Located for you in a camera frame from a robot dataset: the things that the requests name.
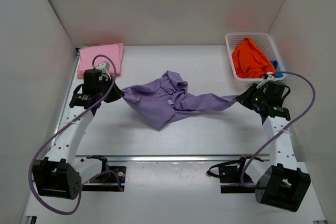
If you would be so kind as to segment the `purple t shirt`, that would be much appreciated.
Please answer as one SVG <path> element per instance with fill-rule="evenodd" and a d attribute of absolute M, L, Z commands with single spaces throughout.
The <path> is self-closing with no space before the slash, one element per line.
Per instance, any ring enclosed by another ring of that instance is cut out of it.
<path fill-rule="evenodd" d="M 236 103 L 235 95 L 189 93 L 188 82 L 173 71 L 166 71 L 158 79 L 122 91 L 124 101 L 157 131 L 169 123 L 204 112 L 222 112 Z"/>

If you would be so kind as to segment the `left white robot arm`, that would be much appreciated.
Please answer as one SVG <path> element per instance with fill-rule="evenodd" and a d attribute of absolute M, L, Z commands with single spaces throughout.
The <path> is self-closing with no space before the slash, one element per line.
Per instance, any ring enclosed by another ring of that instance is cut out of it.
<path fill-rule="evenodd" d="M 85 131 L 102 102 L 123 97 L 106 67 L 84 72 L 83 84 L 73 91 L 67 128 L 60 133 L 43 159 L 33 163 L 32 173 L 40 196 L 76 199 L 81 186 L 94 176 L 105 177 L 107 158 L 91 155 L 77 160 L 76 153 Z"/>

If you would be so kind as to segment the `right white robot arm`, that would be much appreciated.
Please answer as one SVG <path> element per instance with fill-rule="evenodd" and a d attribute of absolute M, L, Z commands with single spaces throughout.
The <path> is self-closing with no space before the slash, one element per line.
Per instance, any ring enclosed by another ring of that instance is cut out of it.
<path fill-rule="evenodd" d="M 294 154 L 289 110 L 283 106 L 290 88 L 278 81 L 252 84 L 236 100 L 261 117 L 267 142 L 241 164 L 240 182 L 255 191 L 260 204 L 296 212 L 311 183 Z"/>

